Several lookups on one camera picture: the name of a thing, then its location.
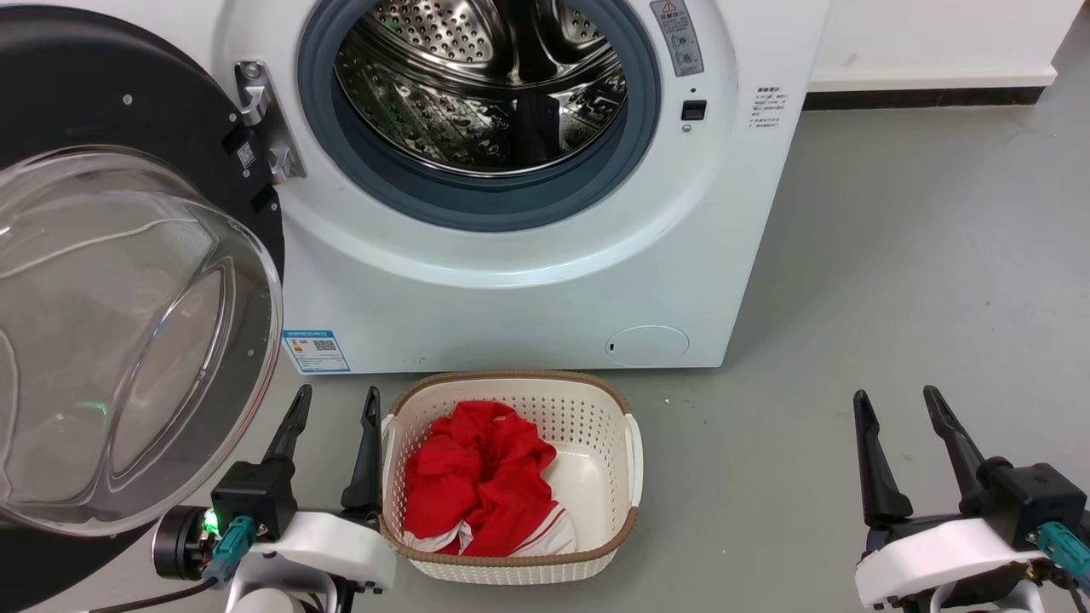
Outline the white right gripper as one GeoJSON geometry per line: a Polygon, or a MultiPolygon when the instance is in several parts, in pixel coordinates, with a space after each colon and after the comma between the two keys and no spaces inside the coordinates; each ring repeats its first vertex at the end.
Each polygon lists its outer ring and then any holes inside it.
{"type": "MultiPolygon", "coordinates": [[[[980,517],[986,494],[978,481],[984,455],[978,450],[941,390],[923,387],[933,431],[949,454],[966,517],[980,517]]],[[[857,458],[865,526],[886,529],[915,508],[896,484],[880,441],[881,426],[865,390],[852,397],[857,458]]],[[[903,610],[1043,610],[1033,563],[1037,551],[1017,551],[981,518],[959,519],[907,536],[857,563],[855,585],[861,605],[903,610]]]]}

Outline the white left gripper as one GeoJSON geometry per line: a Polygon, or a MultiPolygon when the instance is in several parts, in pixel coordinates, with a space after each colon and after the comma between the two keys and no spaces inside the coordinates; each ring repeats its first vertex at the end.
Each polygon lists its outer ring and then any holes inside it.
{"type": "MultiPolygon", "coordinates": [[[[310,416],[313,387],[296,389],[262,462],[293,462],[310,416]]],[[[370,387],[359,419],[362,435],[349,484],[347,517],[382,515],[382,393],[370,387]]],[[[214,509],[178,506],[152,539],[160,577],[223,590],[228,612],[350,612],[358,594],[393,589],[397,556],[376,531],[334,513],[300,512],[284,533],[249,516],[225,519],[214,509]]]]}

